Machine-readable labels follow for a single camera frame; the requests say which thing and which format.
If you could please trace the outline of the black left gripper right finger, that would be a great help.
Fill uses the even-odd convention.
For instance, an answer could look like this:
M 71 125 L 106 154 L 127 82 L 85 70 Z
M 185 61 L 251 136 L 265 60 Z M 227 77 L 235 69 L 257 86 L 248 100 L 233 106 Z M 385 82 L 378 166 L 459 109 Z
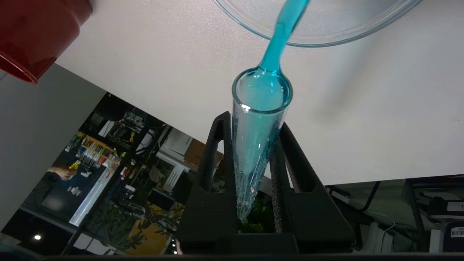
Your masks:
M 284 123 L 270 160 L 280 231 L 296 236 L 352 236 L 354 231 Z

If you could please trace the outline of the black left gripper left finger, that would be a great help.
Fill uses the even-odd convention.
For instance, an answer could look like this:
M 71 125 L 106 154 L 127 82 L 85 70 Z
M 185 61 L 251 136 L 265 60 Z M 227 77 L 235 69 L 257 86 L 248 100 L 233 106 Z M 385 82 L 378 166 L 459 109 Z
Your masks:
M 224 145 L 225 189 L 211 192 L 219 142 Z M 181 221 L 179 236 L 227 236 L 237 232 L 236 182 L 231 142 L 231 114 L 217 116 L 196 173 Z

